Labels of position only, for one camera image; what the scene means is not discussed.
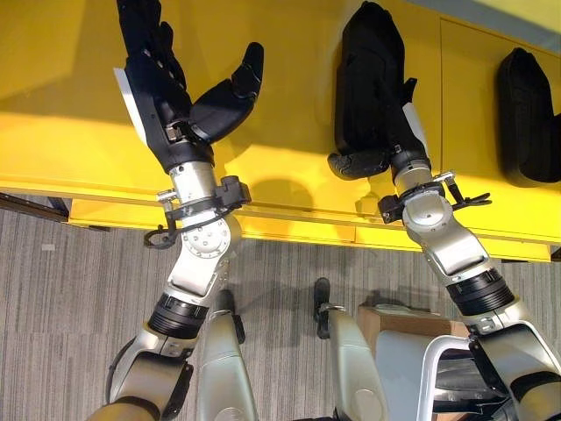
black object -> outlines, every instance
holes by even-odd
[[[53,206],[49,208],[43,204],[20,199],[19,197],[0,193],[0,208],[30,215],[36,218],[49,219],[54,222],[68,222],[68,208],[58,197],[48,197]]]
[[[126,352],[126,350],[129,349],[131,347],[131,345],[134,343],[135,338],[136,337],[129,340],[121,348],[121,350],[117,353],[117,355],[115,355],[115,358],[113,359],[113,361],[111,362],[111,365],[109,366],[109,370],[107,372],[107,378],[105,379],[105,404],[109,404],[109,401],[110,401],[111,384],[113,383],[113,375],[115,374],[115,369],[117,368],[117,364],[118,364],[119,361],[121,361],[121,358],[123,358],[123,355]]]
[[[337,70],[335,143],[328,158],[344,180],[386,171],[394,174],[411,161],[430,165],[402,106],[411,101],[415,79],[403,83],[405,48],[391,15],[364,2],[343,31]]]
[[[157,230],[148,232],[144,236],[144,245],[149,248],[163,250],[175,244],[177,236],[183,232],[193,231],[205,225],[212,224],[218,219],[224,218],[230,212],[242,207],[242,205],[251,202],[252,198],[247,185],[242,183],[236,175],[223,177],[222,185],[215,188],[213,197],[203,199],[196,203],[185,203],[177,209],[166,212],[167,228],[158,225]],[[177,229],[176,222],[184,217],[195,215],[202,211],[214,211],[215,216],[198,224],[184,226]],[[164,235],[159,242],[152,242],[155,235]]]
[[[179,379],[175,384],[174,391],[169,398],[166,408],[161,414],[161,421],[171,421],[175,419],[183,408],[185,403],[185,397],[189,390],[189,384],[191,383],[191,377],[193,376],[193,366],[185,362],[185,366],[179,375]]]
[[[502,395],[504,396],[508,396],[508,389],[505,386],[505,383],[502,382],[499,373],[497,373],[496,368],[494,367],[491,360],[489,360],[489,357],[487,356],[485,351],[483,351],[483,348],[479,344],[476,337],[472,338],[469,347],[470,351],[473,354],[473,362],[477,366],[479,374],[483,378],[485,384],[490,389],[502,393]]]
[[[231,313],[234,327],[236,328],[238,343],[243,344],[245,342],[244,323],[242,322],[242,318],[236,313],[236,300],[229,289],[220,289],[220,291],[218,291],[217,299],[215,301],[215,309],[228,310]]]
[[[501,166],[515,185],[561,180],[561,114],[536,58],[515,48],[497,74]]]
[[[146,410],[146,412],[148,412],[154,420],[160,419],[160,411],[158,410],[158,407],[154,403],[146,401],[140,397],[124,396],[115,401],[115,403],[128,403],[129,405],[138,406],[139,408]]]
[[[160,23],[158,0],[117,0],[128,53],[124,71],[146,142],[166,173],[189,161],[214,164],[210,145],[247,118],[259,95],[264,51],[252,42],[231,79],[220,82],[195,103],[172,51],[174,32]]]
[[[208,310],[164,293],[148,320],[148,326],[172,338],[193,339],[199,333]]]
[[[487,313],[515,300],[510,288],[496,269],[490,269],[446,287],[464,316]]]
[[[455,182],[446,181],[446,187],[451,192],[456,202],[452,205],[452,209],[458,211],[467,208],[468,206],[482,206],[490,204],[490,193],[476,196],[474,198],[464,197],[459,191],[459,187]],[[403,192],[399,197],[397,195],[384,196],[378,201],[378,209],[384,224],[391,224],[403,218],[403,210],[405,209],[405,202],[407,199],[414,195],[418,195],[425,191],[436,191],[440,196],[444,197],[444,188],[441,182],[427,182],[420,184],[412,189]]]
[[[319,278],[314,283],[314,320],[317,322],[317,337],[319,339],[329,339],[329,312],[319,309],[323,303],[330,301],[330,281],[327,278]]]
[[[539,371],[537,373],[530,373],[528,375],[523,375],[518,377],[512,383],[510,383],[510,389],[516,400],[520,402],[524,396],[530,392],[533,388],[542,386],[543,384],[549,383],[560,383],[561,375],[553,373],[551,371]]]

yellow surface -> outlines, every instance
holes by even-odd
[[[496,69],[505,52],[515,46],[509,39],[443,21],[443,167],[458,172],[458,184],[466,194],[491,192],[491,206],[456,213],[462,224],[520,238],[556,241],[561,232],[561,183],[532,189],[508,184],[497,165],[496,143],[490,141],[498,109],[492,94]],[[549,76],[560,112],[561,60],[526,49]],[[461,81],[469,81],[469,88]]]
[[[286,239],[308,238],[314,222],[384,227],[376,203],[393,192],[390,174],[343,182],[325,160],[333,150],[340,35],[361,1],[163,3],[194,99],[235,69],[247,42],[265,46],[256,109],[215,145],[217,177],[239,175],[250,186],[253,203],[244,214],[271,219],[270,235],[280,230]],[[406,44],[406,77],[419,80],[415,107],[435,172],[456,169],[466,196],[493,193],[495,204],[462,210],[458,218],[487,238],[561,243],[559,184],[517,189],[496,166],[489,75],[513,45],[525,45],[402,0],[381,3]],[[170,181],[136,137],[113,77],[125,58],[114,2],[44,2],[38,13],[45,19],[27,9],[0,3],[0,15],[11,21],[0,27],[0,46],[18,60],[0,59],[9,68],[0,81],[0,190],[155,205],[155,193]],[[561,60],[536,53],[559,112]],[[393,229],[384,227],[389,239]],[[333,229],[328,239],[346,244],[348,231]]]
[[[369,228],[336,225],[332,222],[261,218],[248,215],[244,211],[237,211],[234,214],[241,224],[242,236],[247,239],[420,251],[419,246],[399,228]],[[165,219],[163,210],[154,206],[75,199],[72,203],[69,223],[152,230],[156,224],[165,224]],[[496,258],[550,261],[550,249],[544,244],[503,239],[480,238],[480,240],[486,250]]]
[[[559,0],[475,0],[552,31],[561,32]]]

cardboard box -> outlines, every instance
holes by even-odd
[[[373,355],[376,349],[376,339],[382,331],[435,337],[453,335],[466,338],[468,335],[467,328],[462,322],[402,306],[384,305],[374,308],[361,305],[357,322],[366,342],[373,350]],[[433,421],[459,421],[464,416],[464,414],[438,414],[433,416]]]

silver robot arm segment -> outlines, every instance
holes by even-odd
[[[454,218],[444,189],[437,187],[442,183],[456,197],[454,174],[433,177],[424,162],[411,161],[395,175],[398,213],[408,236],[421,246],[460,309],[486,382],[510,396],[521,421],[561,419],[559,356],[493,268],[485,248]]]

